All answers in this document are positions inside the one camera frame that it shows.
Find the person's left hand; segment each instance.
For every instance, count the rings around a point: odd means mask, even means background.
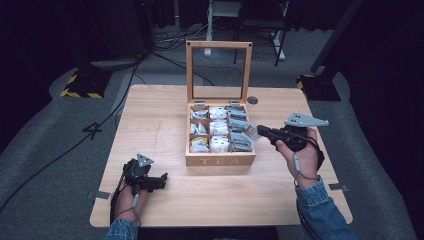
[[[134,195],[131,192],[131,186],[126,186],[125,180],[121,184],[121,194],[119,194],[118,201],[115,207],[116,219],[126,219],[132,221],[134,224],[139,225],[140,215],[147,199],[147,190],[140,191],[139,198],[136,206],[132,209]]]

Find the person's right hand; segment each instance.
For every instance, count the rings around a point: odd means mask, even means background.
[[[308,137],[317,140],[317,132],[312,128],[308,128]],[[299,187],[311,187],[317,183],[318,154],[317,150],[311,144],[308,143],[304,149],[297,152],[300,163],[300,172],[303,176],[311,179],[304,178],[301,174],[297,173],[293,159],[294,152],[290,150],[283,141],[277,141],[277,148],[281,155],[283,155],[286,159],[287,167],[291,175],[296,178]]]

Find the gray floor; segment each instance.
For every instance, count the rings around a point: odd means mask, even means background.
[[[170,33],[175,28],[158,31]],[[250,86],[295,88],[296,76],[310,73],[310,66],[330,35],[331,31],[288,33],[284,46],[287,59],[275,67],[275,52],[267,37],[242,34],[240,40],[255,43]],[[217,30],[214,35],[215,40],[231,37],[232,33],[224,30]],[[184,45],[158,53],[185,62]],[[22,128],[0,156],[1,203],[25,179],[86,136],[82,129],[102,122],[122,98],[131,74],[131,69],[114,72],[103,99],[60,97],[73,71],[70,69],[51,85],[53,101]],[[152,54],[136,73],[136,83],[185,84],[184,69]],[[416,239],[402,196],[382,169],[355,118],[346,80],[338,74],[334,83],[341,102],[308,104],[315,117],[330,121],[330,126],[320,128],[320,132],[340,183],[349,188],[345,196],[354,218],[351,227],[359,239]],[[82,142],[16,194],[0,215],[0,239],[104,236],[107,229],[94,228],[89,223],[93,206],[90,196],[100,184],[119,118],[119,114],[113,115],[93,140]],[[278,230],[280,239],[303,236],[299,226],[278,226]]]

